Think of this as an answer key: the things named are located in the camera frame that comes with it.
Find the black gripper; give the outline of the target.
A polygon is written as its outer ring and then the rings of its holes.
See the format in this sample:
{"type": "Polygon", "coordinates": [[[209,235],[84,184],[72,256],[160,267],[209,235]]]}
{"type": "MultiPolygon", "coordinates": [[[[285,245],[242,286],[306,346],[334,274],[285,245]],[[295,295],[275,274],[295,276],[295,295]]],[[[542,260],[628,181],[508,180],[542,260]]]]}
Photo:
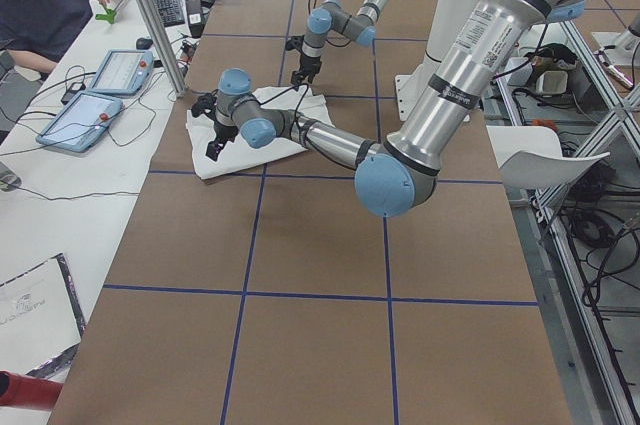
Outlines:
{"type": "Polygon", "coordinates": [[[224,144],[234,142],[237,137],[237,127],[235,125],[227,125],[218,119],[214,121],[215,140],[207,144],[205,156],[213,161],[217,161],[224,144]]]}
{"type": "Polygon", "coordinates": [[[301,55],[299,60],[300,68],[298,71],[291,73],[291,84],[293,86],[300,86],[304,83],[304,76],[307,77],[307,83],[313,84],[316,75],[320,72],[322,61],[320,57],[311,57],[308,55],[301,55]]]}

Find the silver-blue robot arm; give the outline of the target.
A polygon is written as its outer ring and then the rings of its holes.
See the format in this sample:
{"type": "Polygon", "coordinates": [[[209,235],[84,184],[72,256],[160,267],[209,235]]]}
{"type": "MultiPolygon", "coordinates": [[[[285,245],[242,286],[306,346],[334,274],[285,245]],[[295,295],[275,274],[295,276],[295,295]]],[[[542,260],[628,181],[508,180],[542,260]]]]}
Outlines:
{"type": "Polygon", "coordinates": [[[331,31],[349,42],[369,47],[376,38],[376,25],[388,0],[363,0],[354,13],[346,10],[338,0],[325,0],[309,10],[306,30],[289,38],[287,51],[299,53],[299,67],[291,73],[291,84],[298,87],[312,83],[320,73],[322,54],[331,31]]]}
{"type": "Polygon", "coordinates": [[[408,82],[416,100],[402,127],[376,143],[309,118],[296,110],[264,107],[249,75],[224,71],[214,99],[215,136],[206,154],[217,159],[225,145],[242,138],[254,149],[285,138],[355,173],[360,202],[373,214],[394,217],[434,192],[441,154],[481,93],[497,77],[514,44],[530,27],[568,21],[586,0],[438,0],[428,44],[441,48],[426,58],[408,82]]]}

